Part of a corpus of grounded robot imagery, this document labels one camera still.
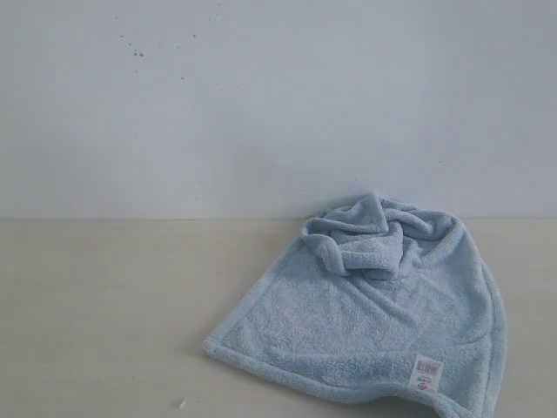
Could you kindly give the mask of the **light blue fleece towel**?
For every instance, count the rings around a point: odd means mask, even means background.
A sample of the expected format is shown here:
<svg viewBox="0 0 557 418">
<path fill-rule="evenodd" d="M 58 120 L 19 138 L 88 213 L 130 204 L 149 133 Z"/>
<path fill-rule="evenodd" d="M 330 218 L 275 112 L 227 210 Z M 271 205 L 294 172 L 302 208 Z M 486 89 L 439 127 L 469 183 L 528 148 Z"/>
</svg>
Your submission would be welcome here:
<svg viewBox="0 0 557 418">
<path fill-rule="evenodd" d="M 203 349 L 328 401 L 394 396 L 490 417 L 507 318 L 460 219 L 370 194 L 308 219 Z M 410 384 L 418 354 L 444 363 L 437 387 Z"/>
</svg>

